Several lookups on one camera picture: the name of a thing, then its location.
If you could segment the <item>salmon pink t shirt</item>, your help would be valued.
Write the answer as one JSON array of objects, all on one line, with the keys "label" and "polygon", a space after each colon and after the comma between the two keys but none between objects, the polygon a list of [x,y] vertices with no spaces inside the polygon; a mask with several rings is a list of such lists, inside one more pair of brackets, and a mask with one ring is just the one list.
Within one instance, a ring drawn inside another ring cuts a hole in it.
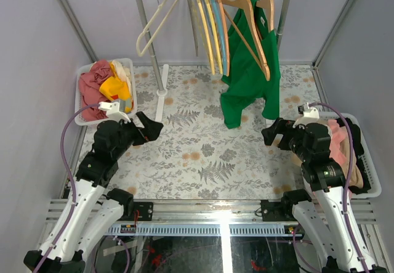
[{"label": "salmon pink t shirt", "polygon": [[331,130],[330,157],[342,166],[347,161],[347,158],[342,153],[340,144],[348,137],[347,130],[344,127],[340,127],[336,120],[330,119],[327,120],[327,123]]}]

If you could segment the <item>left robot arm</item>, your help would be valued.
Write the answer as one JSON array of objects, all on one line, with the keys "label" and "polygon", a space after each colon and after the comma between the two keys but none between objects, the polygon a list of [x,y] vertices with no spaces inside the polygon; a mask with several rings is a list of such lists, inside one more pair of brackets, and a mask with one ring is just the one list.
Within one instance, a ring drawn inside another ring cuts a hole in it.
[{"label": "left robot arm", "polygon": [[107,120],[97,125],[90,152],[72,178],[71,197],[48,238],[23,262],[32,272],[83,272],[86,260],[104,233],[119,219],[137,219],[134,196],[107,187],[118,170],[118,160],[130,147],[155,141],[164,125],[136,114],[133,121]]}]

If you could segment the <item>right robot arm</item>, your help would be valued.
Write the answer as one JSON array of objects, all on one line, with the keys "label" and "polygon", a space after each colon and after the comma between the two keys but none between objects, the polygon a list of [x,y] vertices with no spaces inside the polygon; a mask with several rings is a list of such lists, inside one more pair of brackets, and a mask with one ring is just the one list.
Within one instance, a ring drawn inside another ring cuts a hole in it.
[{"label": "right robot arm", "polygon": [[278,118],[262,130],[265,145],[281,135],[281,150],[300,158],[304,179],[310,185],[325,218],[321,219],[310,194],[293,190],[283,194],[278,212],[302,226],[322,261],[322,272],[386,272],[370,254],[353,215],[342,168],[330,157],[331,137],[324,124],[296,124]]}]

